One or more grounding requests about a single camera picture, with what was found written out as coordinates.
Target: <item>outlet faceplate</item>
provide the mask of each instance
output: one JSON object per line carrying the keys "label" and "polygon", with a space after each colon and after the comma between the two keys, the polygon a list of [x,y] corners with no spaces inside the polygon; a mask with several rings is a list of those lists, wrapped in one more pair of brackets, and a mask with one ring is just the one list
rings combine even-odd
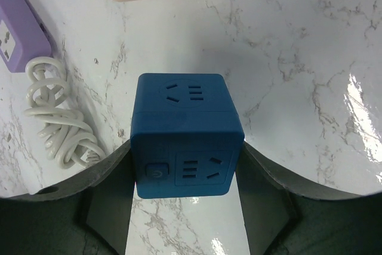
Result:
{"label": "outlet faceplate", "polygon": [[166,103],[177,107],[198,107],[208,100],[208,92],[198,81],[178,79],[160,88]]}
{"label": "outlet faceplate", "polygon": [[179,152],[176,159],[176,185],[220,185],[226,181],[232,152]]}
{"label": "outlet faceplate", "polygon": [[5,59],[9,61],[16,47],[16,42],[3,20],[0,21],[0,51]]}

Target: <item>socket holes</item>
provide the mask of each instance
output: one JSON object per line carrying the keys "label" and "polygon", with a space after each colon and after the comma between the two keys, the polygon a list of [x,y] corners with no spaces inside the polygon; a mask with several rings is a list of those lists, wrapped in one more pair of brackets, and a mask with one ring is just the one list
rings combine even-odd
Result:
{"label": "socket holes", "polygon": [[4,39],[4,42],[5,42],[5,43],[8,43],[8,40],[10,39],[10,36],[11,36],[11,34],[10,34],[10,32],[8,31],[8,32],[5,34],[5,39]]}
{"label": "socket holes", "polygon": [[175,99],[175,98],[172,98],[172,97],[167,97],[167,100],[175,102],[175,103],[179,103],[178,99]]}
{"label": "socket holes", "polygon": [[210,158],[210,161],[212,161],[215,164],[221,164],[222,163],[222,161],[220,159],[217,159],[217,158]]}
{"label": "socket holes", "polygon": [[207,178],[212,179],[212,178],[217,177],[219,175],[220,175],[220,173],[214,173],[214,174],[210,174],[209,176],[207,176]]}
{"label": "socket holes", "polygon": [[182,176],[182,178],[184,178],[184,179],[195,179],[196,178],[196,174],[184,174]]}
{"label": "socket holes", "polygon": [[184,161],[184,164],[198,164],[198,161]]}
{"label": "socket holes", "polygon": [[169,89],[176,88],[176,87],[178,87],[178,85],[174,84],[174,85],[167,86],[166,89],[169,90]]}
{"label": "socket holes", "polygon": [[196,167],[184,168],[183,171],[198,171]]}

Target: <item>blue cube power socket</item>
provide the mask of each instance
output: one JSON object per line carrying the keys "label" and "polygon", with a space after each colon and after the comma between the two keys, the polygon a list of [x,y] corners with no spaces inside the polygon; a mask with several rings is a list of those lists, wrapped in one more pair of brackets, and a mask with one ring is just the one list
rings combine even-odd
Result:
{"label": "blue cube power socket", "polygon": [[244,132],[222,76],[148,73],[130,138],[140,197],[208,196],[228,192]]}

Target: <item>purple power strip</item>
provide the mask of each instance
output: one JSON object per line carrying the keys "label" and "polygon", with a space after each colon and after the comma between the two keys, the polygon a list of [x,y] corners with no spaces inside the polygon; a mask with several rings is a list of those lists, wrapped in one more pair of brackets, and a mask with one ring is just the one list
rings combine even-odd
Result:
{"label": "purple power strip", "polygon": [[27,62],[50,56],[51,45],[25,0],[0,0],[0,55],[12,73]]}

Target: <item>coiled white cord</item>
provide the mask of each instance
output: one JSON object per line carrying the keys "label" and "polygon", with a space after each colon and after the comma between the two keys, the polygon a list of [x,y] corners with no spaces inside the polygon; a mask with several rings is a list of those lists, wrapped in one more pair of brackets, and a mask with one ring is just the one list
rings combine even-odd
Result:
{"label": "coiled white cord", "polygon": [[[45,78],[46,64],[57,69],[59,78]],[[54,58],[37,57],[28,62],[26,73],[33,84],[26,95],[31,108],[25,110],[24,114],[34,116],[45,123],[45,128],[38,133],[38,136],[48,137],[45,141],[48,159],[56,159],[62,169],[70,168],[74,164],[89,167],[104,159],[106,155],[97,145],[93,130],[84,122],[84,114],[78,110],[57,107],[70,93],[65,67]],[[38,90],[40,95],[33,99]],[[84,161],[81,157],[86,151],[88,151],[87,160]]]}

